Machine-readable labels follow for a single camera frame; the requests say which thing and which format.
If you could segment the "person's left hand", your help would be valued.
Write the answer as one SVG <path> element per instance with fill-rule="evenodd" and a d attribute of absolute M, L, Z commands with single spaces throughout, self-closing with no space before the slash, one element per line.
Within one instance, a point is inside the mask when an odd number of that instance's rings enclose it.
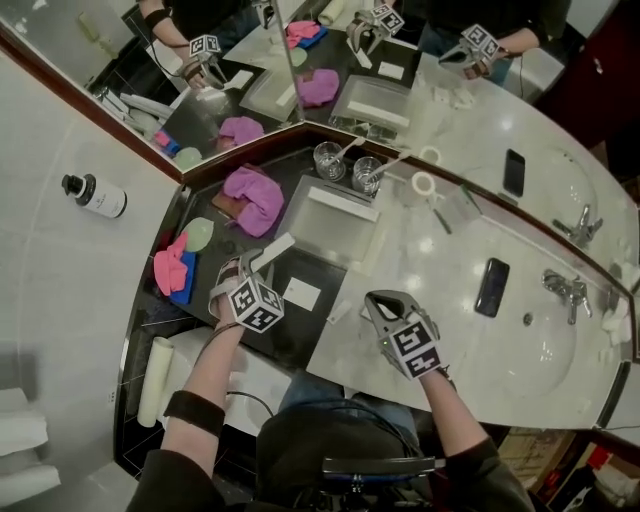
<path fill-rule="evenodd" d="M 222 299 L 234 291 L 244 280 L 245 274 L 242 270 L 241 259 L 239 257 L 227 261 L 220 269 L 215 285 L 209 292 L 209 313 L 220 320 L 222 318 Z"/>

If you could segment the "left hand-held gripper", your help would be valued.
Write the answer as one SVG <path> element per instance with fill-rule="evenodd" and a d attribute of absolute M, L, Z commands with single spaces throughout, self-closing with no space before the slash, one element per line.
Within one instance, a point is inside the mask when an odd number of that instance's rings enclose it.
<path fill-rule="evenodd" d="M 241 255 L 243 282 L 228 294 L 235 321 L 256 333 L 264 333 L 284 318 L 281 296 L 269 288 L 259 274 L 263 249 L 254 248 Z"/>

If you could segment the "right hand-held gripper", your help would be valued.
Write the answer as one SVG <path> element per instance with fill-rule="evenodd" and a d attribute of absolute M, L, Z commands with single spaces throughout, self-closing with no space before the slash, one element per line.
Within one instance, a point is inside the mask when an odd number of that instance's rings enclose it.
<path fill-rule="evenodd" d="M 408 293 L 374 290 L 365 295 L 365 307 L 387 361 L 407 379 L 442 369 L 438 337 Z"/>

